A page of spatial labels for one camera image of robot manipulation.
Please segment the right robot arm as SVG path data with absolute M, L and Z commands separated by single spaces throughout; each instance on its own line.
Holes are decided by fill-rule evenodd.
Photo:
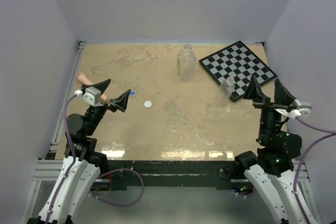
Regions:
M 251 151 L 235 157 L 234 173 L 247 178 L 269 208 L 275 223 L 316 223 L 304 197 L 297 187 L 293 159 L 301 154 L 302 138 L 282 131 L 286 123 L 282 118 L 307 117 L 312 109 L 310 103 L 300 102 L 281 83 L 275 81 L 274 98 L 266 96 L 252 76 L 245 100 L 261 110 L 257 154 Z

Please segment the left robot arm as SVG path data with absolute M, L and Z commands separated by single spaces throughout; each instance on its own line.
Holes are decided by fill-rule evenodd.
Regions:
M 42 210 L 37 217 L 29 218 L 28 223 L 73 223 L 94 181 L 108 174 L 107 157 L 95 151 L 97 139 L 92 135 L 107 111 L 126 111 L 131 93 L 131 89 L 127 89 L 115 99 L 103 100 L 101 95 L 110 82 L 107 79 L 84 84 L 66 102 L 81 99 L 89 107 L 84 115 L 67 115 L 64 109 L 67 145 L 60 173 Z

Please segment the small clear plastic bottle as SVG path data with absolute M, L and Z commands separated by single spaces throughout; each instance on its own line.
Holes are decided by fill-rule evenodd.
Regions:
M 228 77 L 219 86 L 216 101 L 219 104 L 225 104 L 230 100 L 231 94 L 235 90 L 235 80 L 233 77 Z

